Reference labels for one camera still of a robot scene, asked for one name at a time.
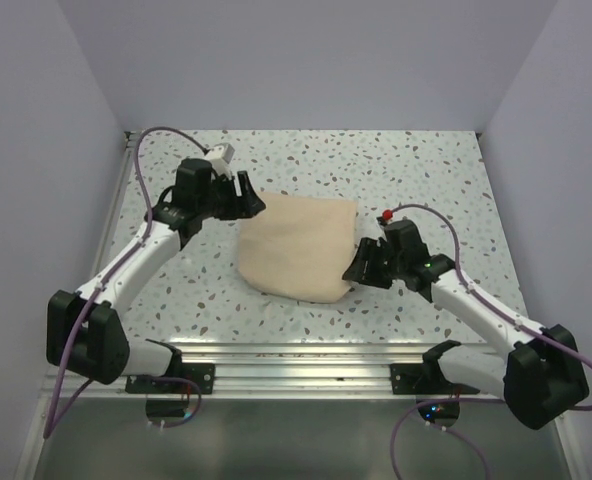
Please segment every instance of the robotic arm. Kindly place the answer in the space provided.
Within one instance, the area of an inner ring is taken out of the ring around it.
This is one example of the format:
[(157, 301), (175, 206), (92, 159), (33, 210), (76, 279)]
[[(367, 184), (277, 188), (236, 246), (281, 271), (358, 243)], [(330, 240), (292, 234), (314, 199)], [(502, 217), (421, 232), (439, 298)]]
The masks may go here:
[[(228, 166), (233, 152), (231, 145), (221, 144), (205, 159), (183, 160), (175, 184), (153, 208), (149, 230), (144, 222), (125, 249), (76, 292), (61, 290), (52, 296), (47, 309), (47, 360), (51, 364), (60, 365), (76, 319), (96, 295), (85, 325), (77, 332), (68, 370), (103, 384), (130, 375), (186, 376), (180, 351), (154, 340), (128, 338), (120, 319), (156, 271), (200, 231), (204, 220), (251, 218), (265, 209), (246, 172), (237, 174), (237, 194)], [(166, 201), (169, 191), (171, 200)], [(124, 254), (134, 248), (136, 253), (123, 261)], [(101, 279), (108, 272), (111, 278), (103, 286)]]
[[(363, 238), (343, 279), (378, 288), (403, 280), (425, 300), (450, 311), (483, 337), (498, 356), (479, 353), (459, 342), (445, 341), (423, 355), (418, 393), (466, 385), (504, 399), (518, 420), (539, 429), (589, 395), (581, 362), (515, 328), (470, 292), (471, 279), (459, 278), (453, 260), (430, 255), (416, 225), (379, 217), (384, 238)], [(517, 314), (476, 286), (476, 291), (518, 325), (542, 333), (578, 351), (573, 335), (560, 325), (543, 325)]]

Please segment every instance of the gray wall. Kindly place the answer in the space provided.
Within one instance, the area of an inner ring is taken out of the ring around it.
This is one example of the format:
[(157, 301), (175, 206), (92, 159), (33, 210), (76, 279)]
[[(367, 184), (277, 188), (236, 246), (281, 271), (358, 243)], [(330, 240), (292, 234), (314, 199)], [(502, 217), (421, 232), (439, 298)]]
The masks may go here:
[(592, 0), (559, 0), (482, 146), (531, 315), (592, 358)]
[(555, 0), (59, 0), (129, 128), (481, 130)]
[(121, 129), (52, 0), (0, 0), (0, 479), (46, 368), (45, 310), (89, 272)]

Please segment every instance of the folded fabric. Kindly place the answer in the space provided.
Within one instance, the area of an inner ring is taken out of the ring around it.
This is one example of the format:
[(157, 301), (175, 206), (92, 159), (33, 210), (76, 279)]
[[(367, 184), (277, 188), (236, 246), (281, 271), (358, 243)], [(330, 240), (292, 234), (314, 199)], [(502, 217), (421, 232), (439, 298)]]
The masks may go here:
[(356, 202), (259, 194), (265, 211), (242, 222), (238, 270), (261, 292), (334, 303), (350, 288)]

